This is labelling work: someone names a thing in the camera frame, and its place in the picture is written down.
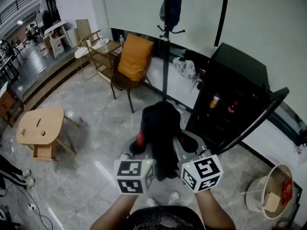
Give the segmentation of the black metal coat rack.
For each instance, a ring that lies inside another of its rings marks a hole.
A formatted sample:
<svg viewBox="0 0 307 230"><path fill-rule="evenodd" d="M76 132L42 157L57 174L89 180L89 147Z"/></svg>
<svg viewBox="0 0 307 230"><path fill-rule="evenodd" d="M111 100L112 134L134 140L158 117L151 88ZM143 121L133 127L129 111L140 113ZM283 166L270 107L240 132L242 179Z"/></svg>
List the black metal coat rack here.
<svg viewBox="0 0 307 230"><path fill-rule="evenodd" d="M171 0L164 0L164 28L162 29L159 25L157 27L164 33L163 35L159 35L160 38L163 39L163 49L164 49L164 58L163 58L163 90L162 90L162 101L167 101L167 83L168 83L168 70L169 70L169 49L170 49L170 38L169 33L180 34L184 33L185 30L181 30L178 32L172 32L169 30L169 21L171 19L171 9L170 4Z"/></svg>

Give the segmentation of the gold frame chair white seat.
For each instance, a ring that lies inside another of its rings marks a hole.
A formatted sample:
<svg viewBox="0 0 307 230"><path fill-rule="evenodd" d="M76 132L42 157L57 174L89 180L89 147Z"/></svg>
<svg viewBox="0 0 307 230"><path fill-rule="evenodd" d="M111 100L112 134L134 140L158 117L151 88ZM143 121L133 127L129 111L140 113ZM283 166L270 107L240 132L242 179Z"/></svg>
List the gold frame chair white seat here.
<svg viewBox="0 0 307 230"><path fill-rule="evenodd" d="M95 31L94 33L92 33L92 36L93 35L96 35L97 38L99 39L99 32L101 30L97 30ZM92 47L88 47L87 44L86 44L86 38L84 37L83 39L79 40L78 44L77 44L77 48L75 50L75 53L74 53L74 57L76 59L76 61L79 61L80 62L80 66L77 67L77 73L78 74L82 74L82 77L83 77L83 80L84 81L87 81L89 79L91 79L92 77L94 77L95 75L97 75L97 73L91 77L89 77L88 79L85 79L84 77L84 73L83 71L88 67L88 66L85 66L83 67L83 63L82 63L82 58L85 57L86 58L86 55L90 54L90 58L91 58L91 52L93 51Z"/></svg>

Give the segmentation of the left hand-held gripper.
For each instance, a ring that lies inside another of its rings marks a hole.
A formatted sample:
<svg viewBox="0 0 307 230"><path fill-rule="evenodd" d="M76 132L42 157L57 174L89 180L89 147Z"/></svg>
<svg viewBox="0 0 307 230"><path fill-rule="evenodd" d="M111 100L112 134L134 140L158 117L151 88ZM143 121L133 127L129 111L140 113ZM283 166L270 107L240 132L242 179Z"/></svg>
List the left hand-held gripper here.
<svg viewBox="0 0 307 230"><path fill-rule="evenodd" d="M140 155L137 146L137 138L129 139L122 147L122 152L130 158ZM152 152L144 152L141 160L127 159L123 157L114 162L114 181L121 194L142 195L147 193L152 182L156 178L154 155Z"/></svg>

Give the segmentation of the orange cushion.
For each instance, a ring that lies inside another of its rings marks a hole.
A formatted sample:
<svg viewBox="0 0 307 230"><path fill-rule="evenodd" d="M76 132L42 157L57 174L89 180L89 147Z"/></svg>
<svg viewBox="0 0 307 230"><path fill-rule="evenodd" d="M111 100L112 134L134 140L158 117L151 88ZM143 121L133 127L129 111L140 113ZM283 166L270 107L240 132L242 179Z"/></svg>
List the orange cushion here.
<svg viewBox="0 0 307 230"><path fill-rule="evenodd" d="M132 81L139 81L145 72L153 47L154 42L129 33L121 52L118 71Z"/></svg>

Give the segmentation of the leaning wooden board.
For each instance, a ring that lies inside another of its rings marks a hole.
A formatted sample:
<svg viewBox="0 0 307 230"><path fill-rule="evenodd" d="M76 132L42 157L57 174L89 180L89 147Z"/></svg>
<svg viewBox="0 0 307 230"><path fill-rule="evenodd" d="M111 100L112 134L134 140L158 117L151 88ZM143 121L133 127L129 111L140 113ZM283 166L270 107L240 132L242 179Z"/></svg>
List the leaning wooden board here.
<svg viewBox="0 0 307 230"><path fill-rule="evenodd" d="M78 19L75 20L77 26L78 40L89 38L90 42L93 41L93 36L88 19Z"/></svg>

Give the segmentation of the light wooden stool table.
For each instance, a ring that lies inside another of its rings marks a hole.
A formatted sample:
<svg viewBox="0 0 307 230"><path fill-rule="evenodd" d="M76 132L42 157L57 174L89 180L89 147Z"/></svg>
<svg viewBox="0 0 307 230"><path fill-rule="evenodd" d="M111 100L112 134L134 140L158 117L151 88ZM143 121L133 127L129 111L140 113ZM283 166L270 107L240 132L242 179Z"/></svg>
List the light wooden stool table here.
<svg viewBox="0 0 307 230"><path fill-rule="evenodd" d="M26 112L18 125L16 140L19 144L30 148L36 160L55 161L57 144L76 155L76 152L59 138L64 120L77 127L80 126L68 118L60 106ZM25 136L21 134L23 128L26 129Z"/></svg>

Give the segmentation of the navy baseball cap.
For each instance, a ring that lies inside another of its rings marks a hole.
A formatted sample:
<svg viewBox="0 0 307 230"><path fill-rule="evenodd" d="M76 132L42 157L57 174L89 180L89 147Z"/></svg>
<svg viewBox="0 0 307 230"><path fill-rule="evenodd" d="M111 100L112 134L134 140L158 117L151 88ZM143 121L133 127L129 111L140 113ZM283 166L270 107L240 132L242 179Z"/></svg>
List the navy baseball cap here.
<svg viewBox="0 0 307 230"><path fill-rule="evenodd" d="M181 3L182 0L169 0L169 20L168 20L168 29L169 31L173 31L174 27L177 26L180 20L180 13L181 13Z"/></svg>

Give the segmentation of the person's right white shoe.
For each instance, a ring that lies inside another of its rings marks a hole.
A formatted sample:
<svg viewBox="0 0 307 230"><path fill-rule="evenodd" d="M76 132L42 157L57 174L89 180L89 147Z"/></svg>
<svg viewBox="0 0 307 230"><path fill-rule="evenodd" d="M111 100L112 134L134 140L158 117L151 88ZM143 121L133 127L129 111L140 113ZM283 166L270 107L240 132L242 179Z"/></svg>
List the person's right white shoe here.
<svg viewBox="0 0 307 230"><path fill-rule="evenodd" d="M179 201L180 195L178 191L173 191L169 196L169 205L177 205Z"/></svg>

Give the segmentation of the orange drink can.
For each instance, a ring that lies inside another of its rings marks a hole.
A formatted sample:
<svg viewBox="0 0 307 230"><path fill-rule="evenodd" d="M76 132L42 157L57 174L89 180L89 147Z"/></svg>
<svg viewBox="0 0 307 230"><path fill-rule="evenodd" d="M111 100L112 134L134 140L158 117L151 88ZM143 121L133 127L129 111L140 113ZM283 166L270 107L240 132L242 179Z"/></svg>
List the orange drink can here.
<svg viewBox="0 0 307 230"><path fill-rule="evenodd" d="M218 94L214 94L211 101L210 101L209 108L210 109L216 108L220 99L221 99L221 97Z"/></svg>

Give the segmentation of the black curved metal bar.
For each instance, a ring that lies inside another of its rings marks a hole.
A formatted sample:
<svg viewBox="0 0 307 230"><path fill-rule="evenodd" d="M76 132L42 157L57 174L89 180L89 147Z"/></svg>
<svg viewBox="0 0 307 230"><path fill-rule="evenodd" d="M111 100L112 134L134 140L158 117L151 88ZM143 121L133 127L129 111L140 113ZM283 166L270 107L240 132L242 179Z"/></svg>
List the black curved metal bar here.
<svg viewBox="0 0 307 230"><path fill-rule="evenodd" d="M217 48L219 46L219 42L220 42L220 38L221 38L223 26L224 26L227 4L228 4L228 0L223 0L221 14L220 14L220 20L219 20L217 34L216 34L216 38L215 38L215 42L214 42L215 48Z"/></svg>

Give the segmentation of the wooden step platform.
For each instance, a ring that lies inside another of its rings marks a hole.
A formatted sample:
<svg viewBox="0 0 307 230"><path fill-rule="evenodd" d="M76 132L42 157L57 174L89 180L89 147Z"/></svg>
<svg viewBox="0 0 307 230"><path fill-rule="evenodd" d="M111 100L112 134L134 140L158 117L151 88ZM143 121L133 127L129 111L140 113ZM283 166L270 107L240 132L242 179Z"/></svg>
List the wooden step platform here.
<svg viewBox="0 0 307 230"><path fill-rule="evenodd" d="M42 75L20 97L24 111L36 109L60 85L73 75L80 73L87 65L89 65L89 59L76 60L73 54L69 54L50 69L44 70Z"/></svg>

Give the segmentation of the person's right forearm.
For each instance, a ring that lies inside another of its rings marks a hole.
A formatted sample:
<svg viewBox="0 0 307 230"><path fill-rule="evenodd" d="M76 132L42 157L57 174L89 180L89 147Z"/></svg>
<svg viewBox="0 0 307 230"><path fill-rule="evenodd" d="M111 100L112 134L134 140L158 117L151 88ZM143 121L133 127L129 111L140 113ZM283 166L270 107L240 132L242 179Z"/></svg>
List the person's right forearm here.
<svg viewBox="0 0 307 230"><path fill-rule="evenodd" d="M222 209L210 190L195 194L203 223L212 230L236 230L230 216Z"/></svg>

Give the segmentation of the small cardboard box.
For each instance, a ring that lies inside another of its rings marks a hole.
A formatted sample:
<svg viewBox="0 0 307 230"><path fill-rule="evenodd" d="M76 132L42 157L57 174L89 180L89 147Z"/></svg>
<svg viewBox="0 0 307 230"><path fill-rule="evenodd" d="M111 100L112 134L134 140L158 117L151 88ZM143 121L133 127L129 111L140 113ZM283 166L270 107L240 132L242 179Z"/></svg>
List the small cardboard box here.
<svg viewBox="0 0 307 230"><path fill-rule="evenodd" d="M273 192L268 192L264 198L263 207L269 212L275 212L280 203L280 197Z"/></svg>

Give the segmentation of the black garment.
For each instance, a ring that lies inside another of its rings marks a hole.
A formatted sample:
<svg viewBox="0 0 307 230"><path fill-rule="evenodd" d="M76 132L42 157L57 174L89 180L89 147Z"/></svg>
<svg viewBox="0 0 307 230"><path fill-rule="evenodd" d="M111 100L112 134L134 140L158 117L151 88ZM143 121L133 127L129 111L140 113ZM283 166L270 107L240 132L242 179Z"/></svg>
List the black garment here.
<svg viewBox="0 0 307 230"><path fill-rule="evenodd" d="M195 153L198 148L197 141L183 133L180 119L179 111L169 102L161 101L144 108L140 131L129 147L135 156L144 153L148 144L152 146L158 181L178 177L179 160L173 146L174 138L179 140L185 152Z"/></svg>

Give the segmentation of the black cabinet with door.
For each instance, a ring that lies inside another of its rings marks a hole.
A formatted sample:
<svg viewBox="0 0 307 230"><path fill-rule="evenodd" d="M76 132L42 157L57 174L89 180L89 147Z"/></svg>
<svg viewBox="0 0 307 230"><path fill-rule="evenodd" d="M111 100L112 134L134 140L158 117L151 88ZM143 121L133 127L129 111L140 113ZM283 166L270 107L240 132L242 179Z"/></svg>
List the black cabinet with door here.
<svg viewBox="0 0 307 230"><path fill-rule="evenodd" d="M221 99L210 109L214 94ZM212 154L221 154L251 134L288 94L287 87L270 90L265 65L221 43L208 62L186 130L201 137ZM231 114L228 107L234 101L238 108Z"/></svg>

